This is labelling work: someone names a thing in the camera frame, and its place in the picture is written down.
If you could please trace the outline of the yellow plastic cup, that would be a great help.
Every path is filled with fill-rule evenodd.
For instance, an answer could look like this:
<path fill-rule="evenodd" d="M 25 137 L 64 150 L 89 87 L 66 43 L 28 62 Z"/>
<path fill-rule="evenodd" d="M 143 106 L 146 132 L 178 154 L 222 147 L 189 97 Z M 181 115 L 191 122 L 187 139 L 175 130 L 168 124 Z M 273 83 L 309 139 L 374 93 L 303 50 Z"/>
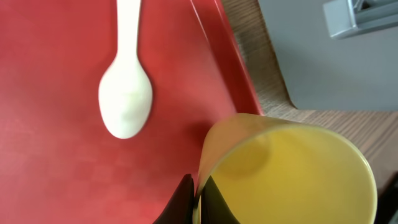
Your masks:
<path fill-rule="evenodd" d="M 361 151 L 325 128 L 238 113 L 201 152 L 193 217 L 212 176 L 240 223 L 373 223 L 377 188 Z"/>

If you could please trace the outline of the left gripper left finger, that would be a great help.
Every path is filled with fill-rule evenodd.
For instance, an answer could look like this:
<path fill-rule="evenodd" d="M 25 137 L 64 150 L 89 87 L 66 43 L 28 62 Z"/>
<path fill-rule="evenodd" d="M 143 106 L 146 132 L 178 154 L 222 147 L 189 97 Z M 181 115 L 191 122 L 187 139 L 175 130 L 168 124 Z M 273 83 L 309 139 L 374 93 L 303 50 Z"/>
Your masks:
<path fill-rule="evenodd" d="M 184 175 L 154 224 L 192 224 L 194 189 L 192 175 Z"/>

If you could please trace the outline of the white plastic spoon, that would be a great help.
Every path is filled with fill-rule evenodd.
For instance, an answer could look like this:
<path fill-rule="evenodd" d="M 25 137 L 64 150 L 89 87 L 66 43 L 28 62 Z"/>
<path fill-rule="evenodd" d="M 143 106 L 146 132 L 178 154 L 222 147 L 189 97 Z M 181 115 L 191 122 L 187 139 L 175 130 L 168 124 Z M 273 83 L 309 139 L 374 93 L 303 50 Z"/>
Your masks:
<path fill-rule="evenodd" d="M 137 55 L 140 9 L 140 0 L 116 1 L 117 52 L 98 89 L 103 122 L 119 139 L 135 136 L 152 107 L 152 85 Z"/>

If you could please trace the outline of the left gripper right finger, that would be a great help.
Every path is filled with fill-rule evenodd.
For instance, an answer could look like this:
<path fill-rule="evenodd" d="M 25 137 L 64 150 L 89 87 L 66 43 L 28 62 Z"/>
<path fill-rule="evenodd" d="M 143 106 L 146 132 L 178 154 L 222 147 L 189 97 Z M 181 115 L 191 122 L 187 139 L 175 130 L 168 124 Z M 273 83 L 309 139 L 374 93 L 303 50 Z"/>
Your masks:
<path fill-rule="evenodd" d="M 212 176 L 201 192 L 202 224 L 240 224 L 219 191 Z"/>

